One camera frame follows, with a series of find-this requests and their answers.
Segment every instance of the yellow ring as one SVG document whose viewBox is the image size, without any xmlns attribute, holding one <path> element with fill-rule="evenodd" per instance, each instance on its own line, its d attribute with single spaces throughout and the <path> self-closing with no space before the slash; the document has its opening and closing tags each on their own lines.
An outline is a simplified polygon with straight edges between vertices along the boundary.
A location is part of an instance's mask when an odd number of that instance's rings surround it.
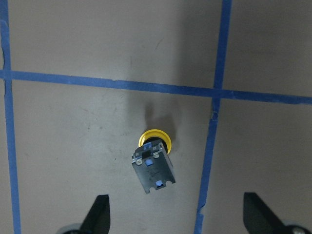
<svg viewBox="0 0 312 234">
<path fill-rule="evenodd" d="M 166 134 L 164 131 L 159 130 L 159 129 L 151 129 L 151 130 L 148 130 L 145 133 L 143 133 L 142 136 L 140 137 L 140 140 L 138 141 L 138 146 L 141 147 L 146 140 L 148 140 L 149 138 L 152 138 L 152 137 L 158 137 L 158 138 L 162 139 L 167 145 L 167 148 L 168 148 L 167 154 L 170 153 L 171 146 L 172 146 L 171 145 L 171 139 L 168 136 L 168 134 Z"/>
</svg>

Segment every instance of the metal bolt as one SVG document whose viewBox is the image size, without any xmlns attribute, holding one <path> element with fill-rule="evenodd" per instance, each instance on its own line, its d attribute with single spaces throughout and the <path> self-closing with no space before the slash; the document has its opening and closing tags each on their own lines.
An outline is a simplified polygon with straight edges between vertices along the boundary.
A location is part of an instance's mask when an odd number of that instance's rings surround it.
<svg viewBox="0 0 312 234">
<path fill-rule="evenodd" d="M 141 165 L 143 162 L 142 162 L 142 159 L 138 159 L 137 161 L 136 161 L 136 164 L 137 165 Z"/>
<path fill-rule="evenodd" d="M 159 153 L 158 152 L 153 153 L 153 158 L 159 158 Z"/>
<path fill-rule="evenodd" d="M 293 234 L 305 234 L 305 231 L 301 228 L 295 227 L 292 229 Z"/>
</svg>

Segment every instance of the gray floor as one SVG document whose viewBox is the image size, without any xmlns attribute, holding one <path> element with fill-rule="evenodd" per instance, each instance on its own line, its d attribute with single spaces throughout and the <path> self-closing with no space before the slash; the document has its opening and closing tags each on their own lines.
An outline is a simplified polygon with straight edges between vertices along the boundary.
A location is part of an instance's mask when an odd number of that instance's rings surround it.
<svg viewBox="0 0 312 234">
<path fill-rule="evenodd" d="M 235 0 L 224 88 L 311 96 L 311 10 Z M 220 13 L 220 0 L 10 0 L 12 70 L 212 87 Z M 193 233 L 210 98 L 17 80 L 13 94 L 22 234 L 76 227 L 98 194 L 110 194 L 111 234 Z M 3 81 L 0 96 L 3 110 Z M 247 233 L 245 191 L 312 230 L 311 115 L 222 100 L 203 233 Z M 146 195 L 130 157 L 150 128 L 173 139 L 177 182 Z M 0 166 L 11 234 L 3 111 Z"/>
</svg>

